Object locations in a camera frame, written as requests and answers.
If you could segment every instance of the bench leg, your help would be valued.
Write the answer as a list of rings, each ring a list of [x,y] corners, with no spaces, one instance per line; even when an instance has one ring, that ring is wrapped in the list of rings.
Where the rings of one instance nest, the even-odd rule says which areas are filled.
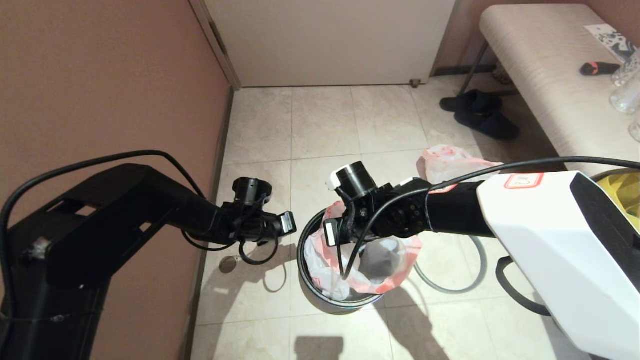
[[[458,96],[462,95],[465,93],[465,91],[467,91],[467,87],[469,86],[469,83],[471,82],[471,78],[474,77],[474,74],[476,73],[476,68],[478,67],[478,64],[480,63],[480,60],[482,60],[482,57],[484,56],[484,53],[486,52],[486,48],[489,47],[489,43],[485,40],[484,44],[482,44],[482,47],[480,48],[480,52],[478,53],[476,60],[474,61],[473,66],[471,66],[471,71],[469,72],[469,75],[467,75],[467,78],[465,79],[465,83],[462,85],[462,88],[460,89],[460,92],[458,93]]]

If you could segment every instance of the red label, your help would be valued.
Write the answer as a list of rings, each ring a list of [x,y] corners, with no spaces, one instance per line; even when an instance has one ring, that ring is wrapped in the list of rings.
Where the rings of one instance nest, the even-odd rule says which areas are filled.
[[[531,189],[535,188],[542,183],[542,177],[544,173],[538,172],[535,174],[513,174],[509,176],[504,187],[507,189]]]
[[[453,188],[455,188],[457,185],[458,184],[449,185],[445,188],[433,190],[432,192],[429,192],[429,193],[448,193],[449,191],[453,190]]]

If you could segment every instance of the gray hose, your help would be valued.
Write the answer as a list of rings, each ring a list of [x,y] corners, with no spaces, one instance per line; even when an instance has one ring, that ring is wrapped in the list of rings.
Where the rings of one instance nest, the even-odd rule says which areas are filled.
[[[413,265],[413,268],[418,273],[418,276],[422,279],[422,281],[424,281],[427,285],[429,285],[430,287],[438,290],[441,293],[451,294],[451,295],[459,295],[459,294],[468,293],[471,290],[477,288],[478,285],[480,285],[482,283],[482,281],[484,280],[484,277],[486,275],[486,269],[487,269],[486,251],[484,251],[484,246],[480,242],[480,239],[477,238],[477,236],[469,236],[469,238],[471,238],[471,241],[474,242],[474,245],[478,249],[478,254],[480,255],[480,272],[478,273],[478,277],[475,279],[475,281],[471,285],[469,285],[468,287],[466,287],[464,289],[460,289],[460,290],[445,289],[445,288],[435,284],[433,281],[429,280],[429,278],[426,275],[424,275],[424,273],[422,272],[422,269],[420,269],[420,266],[418,266],[418,262],[416,262]]]

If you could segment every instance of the brown wall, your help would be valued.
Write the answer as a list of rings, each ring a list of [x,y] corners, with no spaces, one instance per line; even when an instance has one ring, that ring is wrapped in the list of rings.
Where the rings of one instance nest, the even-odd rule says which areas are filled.
[[[638,22],[640,1],[638,0],[457,0],[433,65],[434,70],[473,63],[484,41],[478,28],[480,15],[489,6],[545,3],[586,3],[604,21],[621,31],[636,45],[640,45],[640,22]],[[482,63],[495,63],[495,55],[489,50]]]
[[[135,149],[169,152],[210,191],[228,83],[187,0],[5,0],[0,49],[0,202],[46,170]],[[103,168],[39,186],[12,222]],[[153,238],[114,277],[93,358],[177,358],[195,262],[176,230]]]

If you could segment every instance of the white door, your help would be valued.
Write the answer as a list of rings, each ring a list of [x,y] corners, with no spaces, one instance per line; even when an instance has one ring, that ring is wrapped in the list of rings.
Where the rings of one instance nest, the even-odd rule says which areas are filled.
[[[205,0],[242,86],[426,82],[455,0]]]

